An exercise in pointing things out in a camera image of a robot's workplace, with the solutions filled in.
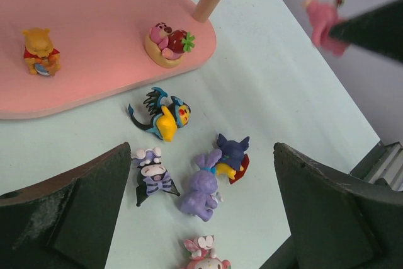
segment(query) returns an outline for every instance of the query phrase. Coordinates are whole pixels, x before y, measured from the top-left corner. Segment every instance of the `red shirt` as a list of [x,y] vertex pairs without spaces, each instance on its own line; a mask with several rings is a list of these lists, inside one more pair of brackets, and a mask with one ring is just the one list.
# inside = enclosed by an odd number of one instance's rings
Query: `red shirt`
[[[59,53],[60,52],[57,49],[53,49],[53,51],[49,54],[49,56],[50,55],[56,55],[56,54],[59,54]],[[29,53],[29,51],[25,48],[24,59],[27,59],[27,58],[39,58],[39,57],[37,55],[33,55],[33,54]]]

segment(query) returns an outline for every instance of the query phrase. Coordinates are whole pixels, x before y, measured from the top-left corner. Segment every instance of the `purple ear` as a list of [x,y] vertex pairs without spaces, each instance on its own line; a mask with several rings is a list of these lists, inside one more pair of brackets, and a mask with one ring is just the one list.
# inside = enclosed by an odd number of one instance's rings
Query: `purple ear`
[[199,154],[198,156],[195,156],[193,160],[200,169],[206,167],[206,156],[204,154]]
[[209,155],[206,160],[206,167],[212,168],[216,163],[221,159],[222,151],[221,149],[214,149]]
[[228,140],[222,135],[219,134],[219,138],[217,139],[217,146],[222,147]]
[[239,145],[241,145],[244,151],[247,151],[247,149],[249,148],[249,137],[246,137],[245,139],[240,141]]

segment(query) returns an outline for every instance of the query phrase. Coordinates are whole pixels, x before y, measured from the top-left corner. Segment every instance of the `yellow and black figurine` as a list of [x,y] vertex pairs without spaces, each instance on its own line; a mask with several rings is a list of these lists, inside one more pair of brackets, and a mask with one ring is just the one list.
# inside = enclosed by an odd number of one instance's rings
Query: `yellow and black figurine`
[[146,132],[155,134],[164,141],[171,142],[177,129],[181,129],[189,122],[190,107],[179,98],[172,96],[172,103],[168,106],[161,104],[168,94],[161,88],[152,88],[143,102],[151,115],[150,124],[142,124],[134,117],[134,109],[128,106],[127,110],[133,123]]

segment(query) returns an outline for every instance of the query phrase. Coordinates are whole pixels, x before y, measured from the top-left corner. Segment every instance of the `black tail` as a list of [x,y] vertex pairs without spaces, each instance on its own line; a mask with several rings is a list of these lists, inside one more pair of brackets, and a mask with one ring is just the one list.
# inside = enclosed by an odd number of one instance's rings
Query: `black tail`
[[132,108],[132,106],[129,104],[128,105],[128,114],[130,115],[130,118],[132,119],[134,125],[136,125],[139,129],[141,130],[149,130],[150,128],[152,128],[152,126],[150,124],[146,125],[146,124],[142,124],[139,121],[137,121],[137,119],[134,117],[134,109]]

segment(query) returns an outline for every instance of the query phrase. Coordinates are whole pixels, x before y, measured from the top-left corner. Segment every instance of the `gray wall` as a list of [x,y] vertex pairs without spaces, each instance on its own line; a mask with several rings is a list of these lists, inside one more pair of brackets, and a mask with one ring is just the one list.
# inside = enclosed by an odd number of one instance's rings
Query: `gray wall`
[[[284,0],[310,36],[302,1]],[[385,1],[389,0],[346,0],[340,14],[352,17]],[[383,143],[403,142],[403,66],[356,47],[340,59],[321,53]]]

